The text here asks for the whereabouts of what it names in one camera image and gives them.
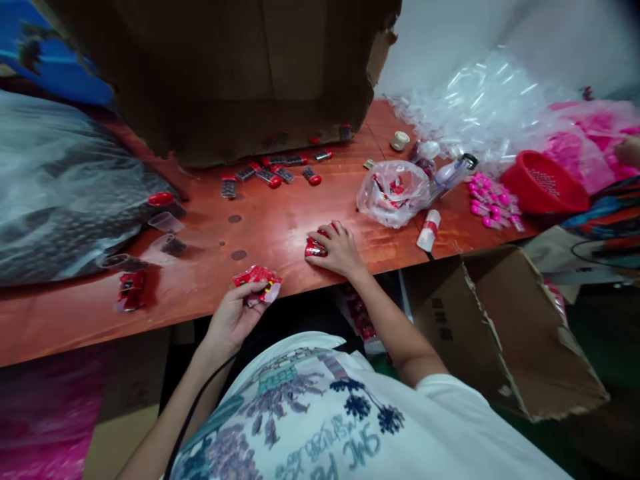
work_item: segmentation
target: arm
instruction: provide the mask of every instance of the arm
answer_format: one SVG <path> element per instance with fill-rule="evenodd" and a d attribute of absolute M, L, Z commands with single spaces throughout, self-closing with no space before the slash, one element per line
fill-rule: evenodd
<path fill-rule="evenodd" d="M 213 372 L 238 352 L 243 340 L 268 307 L 268 304 L 261 303 L 250 309 L 244 305 L 244 298 L 250 292 L 260 291 L 265 286 L 266 283 L 246 283 L 224 296 L 211 319 L 204 340 L 195 351 L 166 408 L 133 452 L 118 475 L 118 480 L 158 480 L 162 476 L 178 433 L 200 388 Z M 230 367 L 231 363 L 212 380 L 203 393 L 187 428 L 185 440 L 210 416 Z"/>
<path fill-rule="evenodd" d="M 328 225 L 320 226 L 320 230 L 329 235 L 328 239 L 316 232 L 308 234 L 324 245 L 329 254 L 324 258 L 306 257 L 307 261 L 339 273 L 351 282 L 365 303 L 373 326 L 393 359 L 402 382 L 414 387 L 428 375 L 448 373 L 431 344 L 368 272 L 360 260 L 352 232 L 336 220 L 333 224 L 335 230 Z"/>

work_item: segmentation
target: person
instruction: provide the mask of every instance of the person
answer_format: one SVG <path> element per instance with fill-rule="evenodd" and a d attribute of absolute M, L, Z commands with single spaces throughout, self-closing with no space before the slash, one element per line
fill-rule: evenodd
<path fill-rule="evenodd" d="M 401 382 L 374 372 L 357 349 L 345 348 L 346 334 L 296 333 L 252 352 L 254 358 L 244 360 L 246 366 L 228 388 L 225 376 L 232 368 L 214 378 L 197 403 L 171 478 L 570 478 L 494 413 L 480 393 L 449 374 L 368 272 L 353 233 L 338 221 L 333 224 L 335 230 L 320 226 L 329 238 L 309 233 L 329 253 L 307 261 L 352 284 Z M 248 283 L 224 296 L 182 380 L 120 480 L 162 476 L 204 382 L 241 348 L 250 351 L 250 333 L 256 325 L 259 330 L 263 314 L 287 300 L 246 307 L 244 297 L 264 286 Z M 299 311 L 321 310 L 326 303 L 306 303 Z"/>

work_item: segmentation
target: red table surface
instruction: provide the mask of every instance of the red table surface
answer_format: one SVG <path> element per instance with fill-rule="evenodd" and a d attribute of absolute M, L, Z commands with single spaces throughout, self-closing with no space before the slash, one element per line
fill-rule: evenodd
<path fill-rule="evenodd" d="M 149 246 L 161 236 L 143 231 L 127 253 L 154 264 L 147 275 L 147 305 L 130 313 L 116 313 L 114 304 L 119 273 L 4 289 L 0 293 L 0 366 L 52 353 L 166 327 L 214 312 L 227 291 L 232 276 L 254 264 L 274 269 L 282 276 L 280 295 L 293 295 L 340 283 L 344 279 L 314 268 L 304 260 L 306 233 L 320 224 L 339 219 L 352 229 L 359 252 L 372 273 L 382 273 L 427 261 L 415 244 L 425 213 L 406 227 L 388 229 L 356 212 L 355 196 L 367 171 L 367 159 L 406 159 L 408 149 L 398 153 L 389 141 L 396 130 L 412 128 L 396 118 L 386 101 L 374 101 L 366 121 L 352 142 L 328 146 L 334 157 L 312 168 L 323 178 L 312 187 L 301 176 L 302 167 L 291 168 L 292 184 L 272 190 L 258 178 L 239 183 L 240 194 L 230 201 L 220 196 L 223 174 L 242 166 L 218 167 L 194 172 L 189 178 L 174 161 L 156 159 L 120 120 L 101 111 L 88 112 L 109 128 L 138 158 L 161 171 L 191 198 L 185 206 L 186 228 L 178 236 L 188 244 L 187 252 L 174 259 Z M 529 227 L 484 228 L 469 212 L 469 196 L 461 185 L 434 208 L 442 222 L 433 256 L 438 259 L 532 236 Z"/>

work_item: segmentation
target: right hand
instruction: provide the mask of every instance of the right hand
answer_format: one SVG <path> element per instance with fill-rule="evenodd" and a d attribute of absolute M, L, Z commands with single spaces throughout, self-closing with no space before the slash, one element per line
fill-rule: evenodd
<path fill-rule="evenodd" d="M 329 238 L 318 232 L 308 232 L 308 236 L 325 246 L 329 254 L 326 257 L 305 257 L 305 260 L 317 267 L 326 268 L 346 278 L 360 272 L 366 272 L 367 266 L 360 260 L 355 239 L 350 230 L 346 230 L 338 220 L 331 220 L 335 230 L 330 225 L 320 225 L 319 230 L 327 233 Z"/>
<path fill-rule="evenodd" d="M 623 142 L 615 146 L 614 152 L 620 162 L 640 169 L 640 137 L 626 137 Z"/>

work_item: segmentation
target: red colander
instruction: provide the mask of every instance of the red colander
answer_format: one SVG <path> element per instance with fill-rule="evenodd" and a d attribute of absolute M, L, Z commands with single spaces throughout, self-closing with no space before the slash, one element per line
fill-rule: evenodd
<path fill-rule="evenodd" d="M 589 209 L 589 196 L 582 184 L 554 160 L 533 150 L 518 153 L 500 182 L 518 196 L 520 209 L 533 215 Z"/>

